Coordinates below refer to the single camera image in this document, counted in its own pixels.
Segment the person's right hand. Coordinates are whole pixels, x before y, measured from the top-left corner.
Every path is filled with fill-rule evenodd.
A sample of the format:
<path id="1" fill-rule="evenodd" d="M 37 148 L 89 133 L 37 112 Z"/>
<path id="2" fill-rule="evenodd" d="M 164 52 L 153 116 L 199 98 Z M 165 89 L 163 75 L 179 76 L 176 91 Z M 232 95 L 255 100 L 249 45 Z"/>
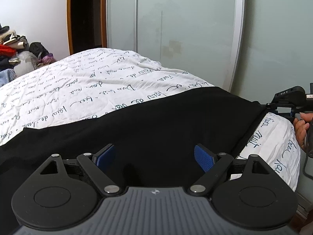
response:
<path id="1" fill-rule="evenodd" d="M 293 121 L 297 142 L 301 149 L 305 149 L 305 137 L 312 120 L 313 113 L 300 113 L 300 119 L 295 118 Z"/>

